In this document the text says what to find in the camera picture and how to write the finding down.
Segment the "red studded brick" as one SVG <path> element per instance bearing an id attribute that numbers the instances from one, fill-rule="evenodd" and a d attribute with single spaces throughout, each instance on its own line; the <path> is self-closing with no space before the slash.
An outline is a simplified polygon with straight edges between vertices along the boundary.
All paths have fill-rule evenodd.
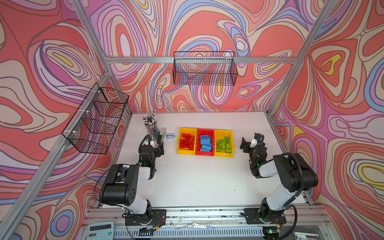
<path id="1" fill-rule="evenodd" d="M 190 139 L 191 137 L 192 137 L 192 135 L 189 134 L 189 133 L 182 133 L 182 138 L 183 139 Z"/>

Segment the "blue brick bottom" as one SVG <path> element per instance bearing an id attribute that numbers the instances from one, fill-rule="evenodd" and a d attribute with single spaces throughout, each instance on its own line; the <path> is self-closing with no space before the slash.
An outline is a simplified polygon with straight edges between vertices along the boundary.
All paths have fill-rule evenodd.
<path id="1" fill-rule="evenodd" d="M 212 146 L 211 145 L 202 145 L 202 149 L 211 151 L 212 150 Z"/>

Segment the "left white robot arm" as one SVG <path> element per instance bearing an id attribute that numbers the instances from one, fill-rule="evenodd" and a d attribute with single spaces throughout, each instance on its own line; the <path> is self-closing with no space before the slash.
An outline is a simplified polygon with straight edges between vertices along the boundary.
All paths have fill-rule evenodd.
<path id="1" fill-rule="evenodd" d="M 99 193 L 103 205 L 123 208 L 132 215 L 152 217 L 150 201 L 138 195 L 138 182 L 153 179 L 156 159 L 164 155 L 166 134 L 166 128 L 162 128 L 157 139 L 152 139 L 151 135 L 143 138 L 138 149 L 138 163 L 111 166 Z"/>

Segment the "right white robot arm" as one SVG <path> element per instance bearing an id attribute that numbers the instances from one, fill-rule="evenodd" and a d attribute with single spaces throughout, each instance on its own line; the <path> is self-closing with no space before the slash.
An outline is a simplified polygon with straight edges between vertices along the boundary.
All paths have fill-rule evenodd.
<path id="1" fill-rule="evenodd" d="M 249 155 L 249 165 L 252 175 L 257 178 L 279 176 L 281 183 L 273 193 L 262 200 L 256 216 L 263 223 L 271 223 L 282 216 L 285 209 L 302 192 L 318 185 L 319 179 L 315 171 L 299 155 L 283 153 L 274 155 L 267 160 L 265 136 L 255 133 L 251 142 L 242 138 L 240 149 Z"/>

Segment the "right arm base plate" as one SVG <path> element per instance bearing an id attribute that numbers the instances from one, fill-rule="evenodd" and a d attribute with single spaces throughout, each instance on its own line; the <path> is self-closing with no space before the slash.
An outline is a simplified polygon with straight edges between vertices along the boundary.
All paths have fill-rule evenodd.
<path id="1" fill-rule="evenodd" d="M 246 219 L 248 225 L 284 225 L 287 223 L 283 211 L 272 211 L 269 209 L 246 208 L 240 213 Z"/>

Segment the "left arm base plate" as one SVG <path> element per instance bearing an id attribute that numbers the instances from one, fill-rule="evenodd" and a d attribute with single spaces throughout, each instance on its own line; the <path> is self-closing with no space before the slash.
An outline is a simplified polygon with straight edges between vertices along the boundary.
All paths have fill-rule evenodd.
<path id="1" fill-rule="evenodd" d="M 166 223 L 167 210 L 147 210 L 144 214 L 132 214 L 128 211 L 122 214 L 126 226 L 155 226 L 161 227 Z"/>

